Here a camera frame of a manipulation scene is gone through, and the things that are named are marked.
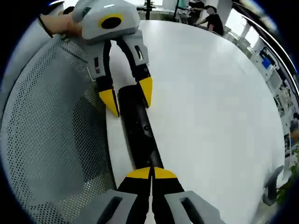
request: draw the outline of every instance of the white table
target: white table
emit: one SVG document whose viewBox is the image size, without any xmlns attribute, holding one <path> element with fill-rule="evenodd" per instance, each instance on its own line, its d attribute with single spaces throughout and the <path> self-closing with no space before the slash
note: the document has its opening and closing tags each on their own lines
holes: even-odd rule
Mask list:
<svg viewBox="0 0 299 224">
<path fill-rule="evenodd" d="M 142 21 L 140 29 L 154 80 L 147 112 L 164 167 L 227 224 L 250 223 L 264 182 L 284 165 L 282 124 L 263 77 L 234 44 L 208 31 L 167 21 Z M 116 45 L 110 67 L 117 91 L 135 84 Z M 119 185 L 133 165 L 121 119 L 109 111 L 107 132 Z"/>
</svg>

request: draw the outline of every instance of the window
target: window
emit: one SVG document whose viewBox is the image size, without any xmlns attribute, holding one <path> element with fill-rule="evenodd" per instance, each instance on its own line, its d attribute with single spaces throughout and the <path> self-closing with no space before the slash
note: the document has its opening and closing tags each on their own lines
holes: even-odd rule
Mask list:
<svg viewBox="0 0 299 224">
<path fill-rule="evenodd" d="M 248 33 L 245 36 L 245 39 L 250 43 L 250 46 L 253 48 L 259 38 L 257 31 L 250 27 Z"/>
<path fill-rule="evenodd" d="M 225 26 L 230 28 L 238 36 L 241 36 L 246 23 L 246 19 L 244 19 L 235 9 L 232 9 Z"/>
</svg>

